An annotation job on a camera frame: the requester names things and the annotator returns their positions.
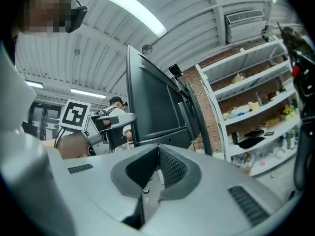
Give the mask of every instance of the air conditioner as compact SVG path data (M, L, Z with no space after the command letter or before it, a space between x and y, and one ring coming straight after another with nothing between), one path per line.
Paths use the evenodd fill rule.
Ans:
M261 34L267 21L262 10L242 11L225 16L226 40L235 43Z

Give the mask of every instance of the white shirt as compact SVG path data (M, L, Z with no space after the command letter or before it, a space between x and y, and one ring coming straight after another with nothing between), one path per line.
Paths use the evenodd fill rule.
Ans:
M105 108L105 111L108 111L110 109L112 109L113 107L108 107L108 108ZM123 115L125 114L126 112L120 108L115 108L112 112L109 113L108 116L118 116L118 115ZM126 131L128 130L131 130L131 125L127 125L123 128L123 135L125 135ZM126 150L128 149L128 146L127 144L122 144L120 146L118 146L117 148L115 148L113 150L113 152L118 152L118 151L122 151L122 150Z
M112 109L113 107L105 108L105 111ZM112 112L109 113L109 116L118 116L118 115L124 115L126 112L120 108L115 108ZM123 128L123 135L126 133L126 131L131 130L131 125L127 125Z

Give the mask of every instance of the ceiling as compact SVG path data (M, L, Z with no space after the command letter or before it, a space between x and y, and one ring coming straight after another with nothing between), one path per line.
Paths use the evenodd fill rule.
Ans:
M141 51L164 72L177 63L185 70L211 57L225 45L224 16L261 9L273 26L295 23L297 17L283 0L138 0L168 29L158 39L133 15L108 0L79 0L89 11L77 31L57 37L20 35L16 66L27 80L41 82L37 99L64 104L69 98L108 106L114 95L126 97L126 45ZM70 88L101 93L102 100L70 93Z

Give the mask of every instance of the box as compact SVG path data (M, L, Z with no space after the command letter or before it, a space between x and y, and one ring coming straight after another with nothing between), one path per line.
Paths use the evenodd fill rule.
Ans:
M245 76L243 74L236 74L235 77L233 78L231 84L234 84L234 83L237 83L237 82L240 82L242 80L245 79Z
M279 122L280 122L280 118L277 117L277 118L273 118L273 119L266 121L265 124L268 125L269 127L272 127L274 125L277 125Z
M258 110L259 109L259 103L258 102L255 102L255 103L250 102L250 108L252 109L252 111Z

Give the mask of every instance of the white shelf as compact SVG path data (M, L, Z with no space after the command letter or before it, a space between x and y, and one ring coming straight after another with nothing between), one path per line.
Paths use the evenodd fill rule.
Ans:
M270 170L276 167L277 165L283 163L284 161L288 160L291 156L293 156L296 153L296 150L297 150L297 146L292 150L287 149L284 153L283 158L281 159L278 159L273 155L258 159L255 162L254 166L252 167L250 176L261 174L267 170Z
M251 112L247 112L242 116L237 116L228 120L224 121L225 126L231 125L233 123L248 119L250 117L253 117L255 115L258 115L261 112L266 111L267 109L272 108L273 106L276 106L278 103L282 102L283 100L287 99L288 97L290 97L291 95L293 95L295 93L295 90L292 89L290 91L286 91L286 92L282 92L279 95L277 95L276 97L274 97L274 99L272 101L270 101L269 103L261 106L258 110L255 111L251 111Z
M269 69L248 77L240 82L230 84L220 90L214 92L217 101L222 101L247 90L250 90L258 85L261 85L280 74L289 70L289 61L270 67Z
M224 153L213 153L213 157L224 160Z
M250 67L285 54L281 42L273 41L239 52L202 69L209 83L244 71Z
M262 140L260 143L256 144L255 146L253 146L251 148L245 149L241 152L237 151L237 152L233 153L233 151L230 149L230 156L239 155L239 154L242 154L245 152L250 152L254 149L263 147L263 146L267 145L268 143L273 142L278 137L284 135L288 130L292 129L294 126L299 124L300 121L301 121L301 119L300 119L299 115L296 115L289 120L281 121L277 125L272 126L272 127L267 129L266 132L274 132L274 134L272 136L263 136L265 139Z

